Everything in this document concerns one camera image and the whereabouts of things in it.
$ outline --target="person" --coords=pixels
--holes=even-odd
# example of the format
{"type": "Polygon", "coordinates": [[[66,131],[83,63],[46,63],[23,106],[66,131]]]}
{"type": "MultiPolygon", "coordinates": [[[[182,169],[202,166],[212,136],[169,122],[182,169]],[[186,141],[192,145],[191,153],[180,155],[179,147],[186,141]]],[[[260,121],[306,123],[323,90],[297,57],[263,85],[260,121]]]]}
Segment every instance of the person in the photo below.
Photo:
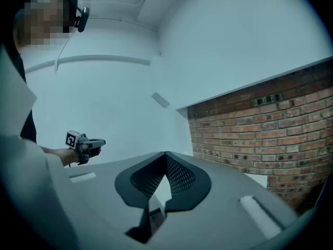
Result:
{"type": "MultiPolygon", "coordinates": [[[[25,80],[25,72],[20,52],[28,45],[49,44],[50,39],[60,33],[73,30],[76,21],[78,0],[30,0],[25,3],[12,22],[12,37],[5,41],[5,47],[12,63],[25,80]]],[[[36,128],[32,112],[29,113],[21,137],[36,143],[36,128]]],[[[50,149],[42,147],[48,154],[57,155],[63,166],[79,162],[77,153],[68,148],[50,149]]]]}

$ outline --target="person's arm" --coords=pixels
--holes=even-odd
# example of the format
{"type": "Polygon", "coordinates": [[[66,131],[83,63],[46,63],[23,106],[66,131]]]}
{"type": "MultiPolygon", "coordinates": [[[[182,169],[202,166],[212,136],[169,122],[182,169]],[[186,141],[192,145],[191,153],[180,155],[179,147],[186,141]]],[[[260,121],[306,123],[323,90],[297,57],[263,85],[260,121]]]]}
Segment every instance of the person's arm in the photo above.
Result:
{"type": "Polygon", "coordinates": [[[41,149],[44,151],[44,153],[58,156],[64,167],[69,164],[79,162],[79,157],[73,149],[68,149],[68,148],[50,149],[42,146],[41,149]]]}

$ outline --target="brick wall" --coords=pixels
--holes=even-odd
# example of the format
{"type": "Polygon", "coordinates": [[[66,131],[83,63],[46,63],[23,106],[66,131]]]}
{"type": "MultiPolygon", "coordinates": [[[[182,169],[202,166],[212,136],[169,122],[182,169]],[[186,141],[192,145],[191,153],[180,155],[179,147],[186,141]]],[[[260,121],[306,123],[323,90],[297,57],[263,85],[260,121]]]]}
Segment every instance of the brick wall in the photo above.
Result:
{"type": "Polygon", "coordinates": [[[332,77],[327,61],[189,107],[194,155],[268,175],[299,212],[313,206],[333,172],[332,77]]]}

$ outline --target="black shirt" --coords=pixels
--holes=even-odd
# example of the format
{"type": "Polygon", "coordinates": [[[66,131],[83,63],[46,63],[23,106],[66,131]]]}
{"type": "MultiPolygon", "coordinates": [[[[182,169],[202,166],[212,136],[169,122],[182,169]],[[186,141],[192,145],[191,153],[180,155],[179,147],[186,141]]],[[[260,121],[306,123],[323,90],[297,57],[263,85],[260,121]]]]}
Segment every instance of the black shirt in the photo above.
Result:
{"type": "MultiPolygon", "coordinates": [[[[7,36],[7,39],[5,40],[5,46],[13,65],[15,66],[15,68],[17,69],[23,80],[27,82],[25,80],[23,61],[19,52],[15,47],[14,38],[12,37],[12,29],[11,33],[7,36]]],[[[36,127],[33,122],[32,111],[30,111],[24,123],[23,129],[21,131],[21,137],[36,143],[36,127]]]]}

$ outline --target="qr code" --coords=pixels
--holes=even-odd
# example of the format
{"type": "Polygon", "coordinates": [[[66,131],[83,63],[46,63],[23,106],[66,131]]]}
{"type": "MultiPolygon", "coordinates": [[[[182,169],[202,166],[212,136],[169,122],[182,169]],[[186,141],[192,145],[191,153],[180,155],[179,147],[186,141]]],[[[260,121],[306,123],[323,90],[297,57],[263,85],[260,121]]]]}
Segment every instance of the qr code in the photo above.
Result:
{"type": "Polygon", "coordinates": [[[71,147],[74,147],[75,146],[75,136],[73,136],[70,133],[67,133],[66,144],[71,147]]]}

